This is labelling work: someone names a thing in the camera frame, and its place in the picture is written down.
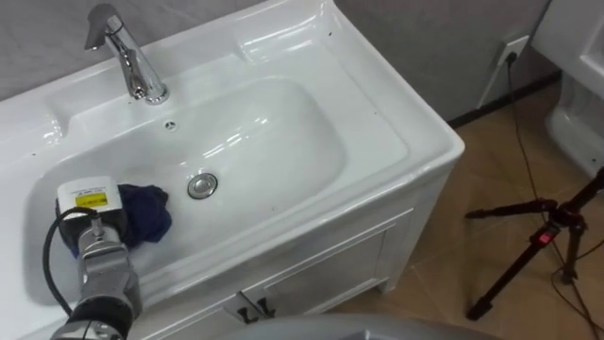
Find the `white ceramic sink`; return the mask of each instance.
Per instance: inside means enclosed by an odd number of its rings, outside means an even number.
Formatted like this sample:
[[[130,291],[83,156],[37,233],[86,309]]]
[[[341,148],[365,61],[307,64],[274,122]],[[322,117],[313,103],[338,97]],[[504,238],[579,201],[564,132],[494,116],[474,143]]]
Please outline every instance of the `white ceramic sink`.
[[[115,59],[0,103],[8,338],[64,317],[41,257],[65,181],[109,175],[170,195],[172,228],[131,253],[149,306],[433,176],[463,149],[330,0],[268,1],[143,51],[171,90],[159,106],[130,100]],[[218,188],[192,199],[202,172]],[[76,301],[76,261],[58,236],[51,270]]]
[[[191,103],[50,168],[29,197],[25,241],[43,242],[45,228],[40,226],[53,220],[52,202],[63,182],[110,175],[121,183],[154,184],[170,195],[174,224],[159,244],[144,244],[132,252],[132,259],[143,280],[165,274],[170,264],[228,247],[240,233],[404,157],[394,132],[380,118],[366,117],[361,118],[366,124],[384,128],[372,145],[387,154],[366,171],[341,179],[349,162],[370,157],[346,150],[343,136],[296,83],[266,78]],[[187,184],[202,172],[216,176],[219,187],[207,199],[192,199]],[[59,237],[55,241],[53,271],[65,273],[58,276],[58,285],[75,301],[75,261]],[[40,247],[25,251],[25,282],[36,301],[54,305],[43,280],[41,255]]]

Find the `power cord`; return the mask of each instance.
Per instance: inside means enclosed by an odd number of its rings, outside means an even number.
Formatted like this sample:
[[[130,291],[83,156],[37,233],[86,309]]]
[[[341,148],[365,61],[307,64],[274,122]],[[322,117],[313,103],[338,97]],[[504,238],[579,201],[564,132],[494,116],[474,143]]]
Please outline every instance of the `power cord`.
[[[508,65],[508,86],[509,86],[509,92],[510,92],[510,99],[512,101],[512,110],[513,110],[513,118],[514,118],[514,123],[515,123],[516,138],[518,140],[518,144],[520,145],[520,150],[522,151],[522,156],[523,156],[524,161],[525,161],[525,166],[527,167],[528,180],[530,181],[530,188],[532,189],[532,193],[534,195],[534,198],[538,199],[539,195],[537,193],[537,186],[535,185],[535,180],[533,178],[532,170],[530,168],[529,157],[527,156],[527,150],[525,149],[524,144],[522,142],[522,136],[521,136],[521,133],[520,133],[520,122],[519,122],[519,119],[518,119],[518,108],[516,107],[516,99],[515,99],[515,95],[514,95],[514,91],[513,91],[513,86],[512,86],[512,65],[516,61],[517,58],[518,58],[518,56],[515,53],[509,54],[508,57],[506,58],[506,63]],[[545,214],[544,213],[541,213],[541,218],[543,219],[544,223],[546,223]],[[589,254],[593,253],[594,251],[596,251],[598,248],[600,248],[603,245],[604,245],[604,240],[600,241],[599,243],[597,243],[597,245],[593,246],[589,250],[585,251],[583,254],[579,255],[577,257],[577,261],[580,260],[580,259],[585,258],[586,256],[588,256]],[[559,261],[563,264],[564,259],[563,259],[562,253],[560,252],[560,249],[558,248],[558,245],[556,244],[555,240],[553,242],[553,246],[554,246],[554,250],[556,251],[556,254],[558,255]],[[583,300],[583,297],[581,296],[581,293],[580,293],[577,285],[575,284],[575,282],[573,280],[571,280],[573,291],[575,292],[575,295],[577,296],[577,300],[579,301],[580,307],[581,307],[581,309],[583,311],[581,311],[579,308],[577,308],[575,306],[575,304],[573,304],[571,301],[569,301],[560,292],[560,290],[556,286],[554,278],[561,271],[562,271],[562,266],[560,268],[558,268],[557,270],[555,270],[552,273],[552,275],[550,277],[550,283],[551,283],[552,287],[556,291],[556,294],[558,294],[558,296],[560,296],[560,298],[562,298],[562,300],[564,300],[564,302],[566,302],[575,312],[577,312],[581,317],[583,317],[583,319],[585,319],[585,321],[587,321],[587,323],[590,325],[590,327],[592,329],[592,333],[594,334],[594,338],[596,340],[599,340],[598,330],[600,330],[601,332],[604,332],[604,328],[602,328],[601,326],[597,325],[594,322],[594,320],[592,319],[592,316],[591,316],[591,314],[589,312],[589,309],[587,308],[587,305],[585,304],[585,301]]]
[[[59,303],[60,307],[67,314],[67,316],[71,316],[72,309],[69,307],[69,303],[65,300],[65,297],[60,293],[59,289],[55,285],[55,281],[53,280],[53,276],[50,273],[50,246],[53,242],[53,236],[55,235],[55,231],[59,227],[59,224],[72,213],[85,213],[92,218],[98,217],[98,212],[94,209],[83,208],[83,207],[73,207],[72,209],[68,209],[62,214],[60,214],[57,219],[50,225],[48,232],[46,233],[46,238],[44,239],[44,245],[42,246],[42,270],[44,272],[44,279],[46,280],[46,285],[50,290],[50,293],[53,295],[55,300]]]

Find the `robotic arm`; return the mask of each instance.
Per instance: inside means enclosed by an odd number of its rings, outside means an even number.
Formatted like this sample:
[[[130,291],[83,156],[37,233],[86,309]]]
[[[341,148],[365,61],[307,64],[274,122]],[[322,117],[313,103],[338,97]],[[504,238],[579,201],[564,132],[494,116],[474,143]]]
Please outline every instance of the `robotic arm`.
[[[86,206],[95,209],[81,208]],[[126,339],[143,305],[139,277],[122,242],[126,215],[117,185],[110,178],[65,183],[59,187],[58,212],[62,214],[54,226],[67,247],[79,253],[81,299],[70,312],[48,275],[53,295],[69,315],[51,340]],[[49,230],[51,239],[55,229]]]

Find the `cabinet handle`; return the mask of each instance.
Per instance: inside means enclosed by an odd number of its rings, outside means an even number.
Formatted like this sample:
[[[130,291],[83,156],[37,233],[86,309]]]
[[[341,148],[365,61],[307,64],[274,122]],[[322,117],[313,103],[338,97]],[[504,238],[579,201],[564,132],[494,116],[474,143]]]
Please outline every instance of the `cabinet handle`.
[[[254,323],[254,322],[258,321],[257,317],[249,318],[249,315],[247,314],[247,308],[246,307],[242,307],[242,308],[238,309],[237,310],[237,314],[242,317],[243,323],[245,325],[249,325],[251,323]]]
[[[276,310],[270,310],[268,308],[268,301],[266,300],[266,297],[259,299],[258,301],[256,301],[256,303],[260,306],[262,312],[264,313],[264,315],[266,315],[266,317],[275,317]]]

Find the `sink drain stopper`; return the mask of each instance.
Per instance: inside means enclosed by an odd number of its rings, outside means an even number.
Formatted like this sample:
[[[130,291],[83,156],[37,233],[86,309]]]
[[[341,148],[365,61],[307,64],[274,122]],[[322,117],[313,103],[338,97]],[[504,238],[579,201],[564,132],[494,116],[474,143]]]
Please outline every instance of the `sink drain stopper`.
[[[191,198],[204,199],[214,194],[216,187],[218,179],[213,174],[205,173],[191,178],[187,191]]]

